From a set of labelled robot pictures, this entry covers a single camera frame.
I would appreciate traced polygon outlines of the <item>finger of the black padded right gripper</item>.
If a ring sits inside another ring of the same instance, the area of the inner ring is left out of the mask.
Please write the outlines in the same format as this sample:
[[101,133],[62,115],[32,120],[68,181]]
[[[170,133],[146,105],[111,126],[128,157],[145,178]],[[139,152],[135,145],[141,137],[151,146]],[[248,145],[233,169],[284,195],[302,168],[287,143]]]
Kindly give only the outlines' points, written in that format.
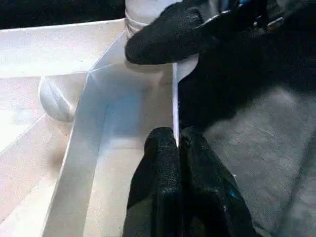
[[183,60],[219,43],[206,26],[223,10],[220,1],[181,1],[168,6],[125,46],[128,62],[158,65]]

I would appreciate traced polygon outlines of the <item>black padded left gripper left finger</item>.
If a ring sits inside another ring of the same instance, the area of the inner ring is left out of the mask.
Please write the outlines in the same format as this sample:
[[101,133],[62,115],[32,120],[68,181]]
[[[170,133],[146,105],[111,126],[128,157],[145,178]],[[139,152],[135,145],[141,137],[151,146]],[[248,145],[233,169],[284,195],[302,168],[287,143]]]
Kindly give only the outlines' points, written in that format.
[[155,128],[131,180],[124,236],[180,237],[182,225],[180,161],[173,131]]

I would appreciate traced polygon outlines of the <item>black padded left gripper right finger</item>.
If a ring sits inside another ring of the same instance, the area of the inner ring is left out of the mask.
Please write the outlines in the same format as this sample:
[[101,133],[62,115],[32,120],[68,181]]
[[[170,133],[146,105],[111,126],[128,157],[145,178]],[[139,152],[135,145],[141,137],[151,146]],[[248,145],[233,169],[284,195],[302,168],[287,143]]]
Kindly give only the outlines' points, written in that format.
[[257,237],[251,214],[235,178],[193,128],[182,130],[180,159],[189,220],[205,237]]

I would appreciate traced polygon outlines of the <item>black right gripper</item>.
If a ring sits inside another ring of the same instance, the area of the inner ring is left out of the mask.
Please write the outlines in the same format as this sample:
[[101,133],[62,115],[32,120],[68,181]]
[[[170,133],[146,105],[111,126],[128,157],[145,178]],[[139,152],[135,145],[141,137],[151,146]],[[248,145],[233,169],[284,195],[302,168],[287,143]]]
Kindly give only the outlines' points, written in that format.
[[276,0],[231,0],[221,12],[208,18],[201,29],[211,34],[229,34],[248,29],[268,30],[280,24],[284,10]]

